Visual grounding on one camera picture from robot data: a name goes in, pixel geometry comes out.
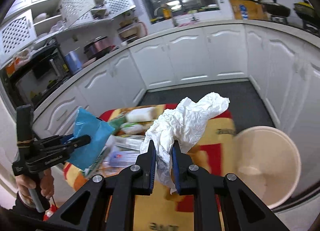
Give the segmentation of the person's left hand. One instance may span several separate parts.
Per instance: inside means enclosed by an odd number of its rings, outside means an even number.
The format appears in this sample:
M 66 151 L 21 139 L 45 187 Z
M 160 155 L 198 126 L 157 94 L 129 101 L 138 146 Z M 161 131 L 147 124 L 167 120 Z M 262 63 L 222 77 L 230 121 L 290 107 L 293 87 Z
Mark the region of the person's left hand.
M 35 189 L 36 183 L 29 177 L 25 175 L 20 175 L 16 177 L 16 184 L 18 186 L 18 191 L 20 196 L 23 197 L 24 200 L 33 201 L 31 195 L 29 193 L 29 189 Z M 51 169 L 46 169 L 43 172 L 43 177 L 40 182 L 41 194 L 50 199 L 54 195 L 54 178 L 52 176 Z

